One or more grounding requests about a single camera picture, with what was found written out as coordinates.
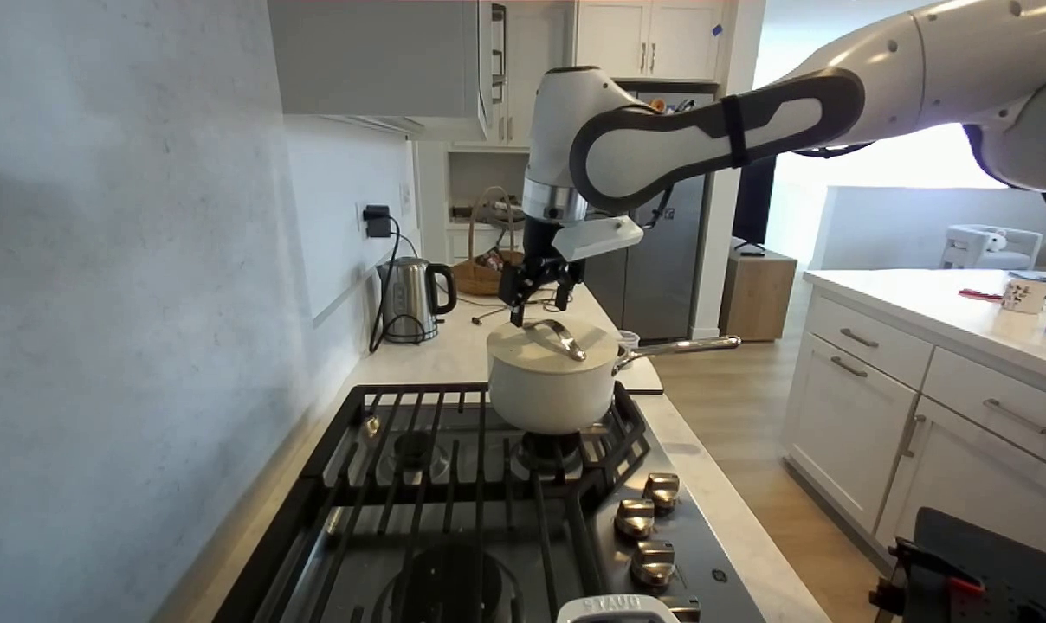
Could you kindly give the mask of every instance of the white pot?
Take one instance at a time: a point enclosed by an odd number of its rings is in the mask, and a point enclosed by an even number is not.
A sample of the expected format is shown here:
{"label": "white pot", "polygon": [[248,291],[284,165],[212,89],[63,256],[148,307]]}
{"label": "white pot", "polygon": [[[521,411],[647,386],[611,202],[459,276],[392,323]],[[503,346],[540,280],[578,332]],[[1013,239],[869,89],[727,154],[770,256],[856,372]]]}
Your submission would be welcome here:
{"label": "white pot", "polygon": [[488,334],[491,407],[528,431],[578,431],[611,406],[620,339],[583,323],[503,324]]}

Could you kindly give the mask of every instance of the upper cabinet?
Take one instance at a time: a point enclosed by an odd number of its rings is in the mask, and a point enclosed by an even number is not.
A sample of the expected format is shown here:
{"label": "upper cabinet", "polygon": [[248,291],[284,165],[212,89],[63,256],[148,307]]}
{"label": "upper cabinet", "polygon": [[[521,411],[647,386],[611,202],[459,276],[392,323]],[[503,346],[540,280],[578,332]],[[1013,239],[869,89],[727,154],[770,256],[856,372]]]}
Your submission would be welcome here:
{"label": "upper cabinet", "polygon": [[569,62],[565,0],[497,0],[505,6],[505,93],[488,112],[488,139],[528,142],[532,96],[547,69]]}
{"label": "upper cabinet", "polygon": [[269,0],[287,115],[479,116],[503,96],[483,0]]}
{"label": "upper cabinet", "polygon": [[630,79],[720,79],[727,0],[573,0],[572,59]]}

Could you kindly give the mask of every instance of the gas stove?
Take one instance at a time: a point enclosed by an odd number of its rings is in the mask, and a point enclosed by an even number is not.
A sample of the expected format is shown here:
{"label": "gas stove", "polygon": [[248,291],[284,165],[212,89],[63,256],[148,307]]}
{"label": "gas stove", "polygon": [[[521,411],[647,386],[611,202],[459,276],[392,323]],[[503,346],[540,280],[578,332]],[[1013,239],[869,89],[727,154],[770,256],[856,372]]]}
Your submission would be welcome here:
{"label": "gas stove", "polygon": [[555,439],[503,422],[488,385],[363,385],[219,619],[547,623],[625,592],[680,619],[763,619],[620,385]]}

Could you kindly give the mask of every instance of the backsplash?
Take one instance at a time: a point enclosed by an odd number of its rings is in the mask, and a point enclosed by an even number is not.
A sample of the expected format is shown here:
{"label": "backsplash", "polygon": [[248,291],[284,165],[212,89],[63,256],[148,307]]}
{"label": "backsplash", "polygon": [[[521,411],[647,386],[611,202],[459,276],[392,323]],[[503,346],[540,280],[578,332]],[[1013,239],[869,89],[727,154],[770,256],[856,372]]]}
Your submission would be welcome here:
{"label": "backsplash", "polygon": [[158,608],[363,354],[408,178],[281,115],[264,0],[0,2],[0,619]]}

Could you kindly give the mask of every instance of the cabinet drawer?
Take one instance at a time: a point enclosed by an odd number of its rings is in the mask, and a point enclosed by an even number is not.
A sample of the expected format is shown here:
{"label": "cabinet drawer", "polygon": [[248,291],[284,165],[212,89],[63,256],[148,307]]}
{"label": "cabinet drawer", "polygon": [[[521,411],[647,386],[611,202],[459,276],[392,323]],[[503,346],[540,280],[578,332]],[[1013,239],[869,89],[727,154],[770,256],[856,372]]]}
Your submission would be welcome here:
{"label": "cabinet drawer", "polygon": [[909,386],[924,381],[930,344],[909,334],[907,327],[886,324],[847,304],[813,296],[811,332]]}
{"label": "cabinet drawer", "polygon": [[1046,460],[1046,390],[935,348],[924,396]]}

